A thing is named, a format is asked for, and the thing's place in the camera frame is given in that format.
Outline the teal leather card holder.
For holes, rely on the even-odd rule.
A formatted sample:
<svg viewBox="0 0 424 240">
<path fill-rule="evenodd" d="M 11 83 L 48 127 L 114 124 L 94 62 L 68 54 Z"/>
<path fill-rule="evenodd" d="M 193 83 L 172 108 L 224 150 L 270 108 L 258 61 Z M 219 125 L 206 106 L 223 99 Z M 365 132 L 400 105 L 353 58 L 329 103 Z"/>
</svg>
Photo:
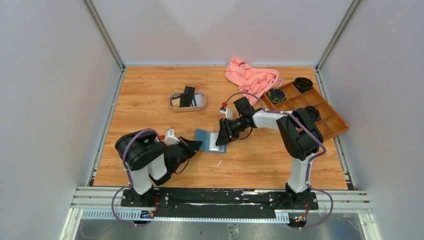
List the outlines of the teal leather card holder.
<svg viewBox="0 0 424 240">
<path fill-rule="evenodd" d="M 216 145 L 218 134 L 218 132 L 210 132 L 196 128 L 194 132 L 194 140 L 202 142 L 199 150 L 207 153 L 225 154 L 227 152 L 227 145 Z"/>
</svg>

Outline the black credit card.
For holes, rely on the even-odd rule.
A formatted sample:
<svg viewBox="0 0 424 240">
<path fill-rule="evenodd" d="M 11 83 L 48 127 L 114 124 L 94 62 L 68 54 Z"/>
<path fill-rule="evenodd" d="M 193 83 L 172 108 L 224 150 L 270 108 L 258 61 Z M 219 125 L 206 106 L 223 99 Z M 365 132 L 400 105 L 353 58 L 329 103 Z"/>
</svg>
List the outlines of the black credit card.
<svg viewBox="0 0 424 240">
<path fill-rule="evenodd" d="M 192 86 L 186 85 L 184 88 L 184 92 L 180 94 L 180 107 L 190 107 L 193 98 L 195 97 L 195 88 Z"/>
</svg>

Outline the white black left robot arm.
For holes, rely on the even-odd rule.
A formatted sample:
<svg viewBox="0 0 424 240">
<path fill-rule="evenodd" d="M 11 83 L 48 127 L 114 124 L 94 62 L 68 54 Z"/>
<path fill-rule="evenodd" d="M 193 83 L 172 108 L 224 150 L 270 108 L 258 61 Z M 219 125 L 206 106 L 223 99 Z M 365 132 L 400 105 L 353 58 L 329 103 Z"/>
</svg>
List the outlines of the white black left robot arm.
<svg viewBox="0 0 424 240">
<path fill-rule="evenodd" d="M 132 132 L 120 137 L 115 149 L 122 159 L 129 180 L 129 190 L 140 206 L 149 206 L 154 197 L 153 185 L 160 186 L 181 174 L 200 150 L 203 142 L 176 137 L 169 128 L 159 135 L 152 128 Z"/>
</svg>

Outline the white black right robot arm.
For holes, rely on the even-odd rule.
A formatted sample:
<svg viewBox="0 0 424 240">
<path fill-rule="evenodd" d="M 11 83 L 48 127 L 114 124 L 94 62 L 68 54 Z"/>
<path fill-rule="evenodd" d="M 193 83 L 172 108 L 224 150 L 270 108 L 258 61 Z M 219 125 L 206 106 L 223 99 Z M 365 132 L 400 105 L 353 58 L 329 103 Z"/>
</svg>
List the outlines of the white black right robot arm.
<svg viewBox="0 0 424 240">
<path fill-rule="evenodd" d="M 281 196 L 268 197 L 271 207 L 289 206 L 298 209 L 306 205 L 311 193 L 311 168 L 318 151 L 323 149 L 324 138 L 304 108 L 294 111 L 254 109 L 246 97 L 234 102 L 239 117 L 234 119 L 232 111 L 223 102 L 220 112 L 225 117 L 219 120 L 216 146 L 233 142 L 245 129 L 278 130 L 286 151 L 291 156 L 290 176 Z"/>
</svg>

